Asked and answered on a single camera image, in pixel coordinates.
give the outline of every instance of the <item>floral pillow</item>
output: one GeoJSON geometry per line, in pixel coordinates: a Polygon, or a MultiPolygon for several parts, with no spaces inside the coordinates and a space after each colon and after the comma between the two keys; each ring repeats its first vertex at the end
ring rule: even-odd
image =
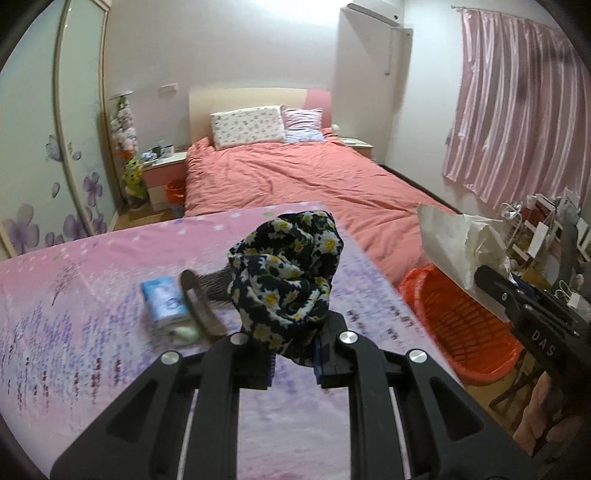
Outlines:
{"type": "Polygon", "coordinates": [[[285,142],[279,105],[212,113],[216,150],[262,142],[285,142]]]}
{"type": "Polygon", "coordinates": [[[304,110],[300,108],[281,108],[285,126],[286,143],[324,142],[322,134],[322,108],[304,110]]]}

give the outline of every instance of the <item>mug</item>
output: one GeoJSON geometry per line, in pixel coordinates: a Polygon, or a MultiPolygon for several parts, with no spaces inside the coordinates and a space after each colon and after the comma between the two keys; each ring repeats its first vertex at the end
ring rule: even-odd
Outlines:
{"type": "Polygon", "coordinates": [[[164,158],[169,158],[172,157],[174,155],[174,145],[166,145],[166,147],[164,147],[164,151],[162,153],[162,156],[164,158]]]}

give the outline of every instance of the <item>sliding wardrobe door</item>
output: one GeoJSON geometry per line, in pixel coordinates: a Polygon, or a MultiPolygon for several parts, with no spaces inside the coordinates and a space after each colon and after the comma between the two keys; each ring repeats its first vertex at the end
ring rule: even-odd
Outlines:
{"type": "Polygon", "coordinates": [[[84,223],[104,233],[115,214],[105,171],[109,158],[102,116],[102,44],[106,12],[92,0],[68,0],[56,48],[56,107],[65,168],[84,223]]]}
{"type": "Polygon", "coordinates": [[[63,0],[24,34],[0,72],[0,260],[86,236],[63,169],[53,106],[63,0]]]}

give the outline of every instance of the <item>bedside table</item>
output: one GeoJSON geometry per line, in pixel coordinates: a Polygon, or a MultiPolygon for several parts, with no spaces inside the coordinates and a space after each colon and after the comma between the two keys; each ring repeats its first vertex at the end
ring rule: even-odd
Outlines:
{"type": "Polygon", "coordinates": [[[341,142],[343,142],[345,145],[347,145],[348,147],[353,148],[353,150],[355,150],[357,153],[361,153],[365,158],[368,158],[370,160],[372,159],[372,149],[373,149],[373,145],[370,145],[362,140],[360,140],[359,138],[339,138],[339,140],[341,140],[341,142]]]}
{"type": "Polygon", "coordinates": [[[150,203],[155,212],[171,207],[166,199],[166,184],[175,179],[187,178],[186,158],[187,152],[178,152],[172,157],[160,158],[149,167],[142,168],[150,203]]]}

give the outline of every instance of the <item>blue tissue packet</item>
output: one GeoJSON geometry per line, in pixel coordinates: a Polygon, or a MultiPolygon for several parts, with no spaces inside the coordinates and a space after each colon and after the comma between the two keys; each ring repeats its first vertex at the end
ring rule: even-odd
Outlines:
{"type": "Polygon", "coordinates": [[[159,277],[141,283],[144,299],[156,328],[190,319],[183,291],[173,277],[159,277]]]}

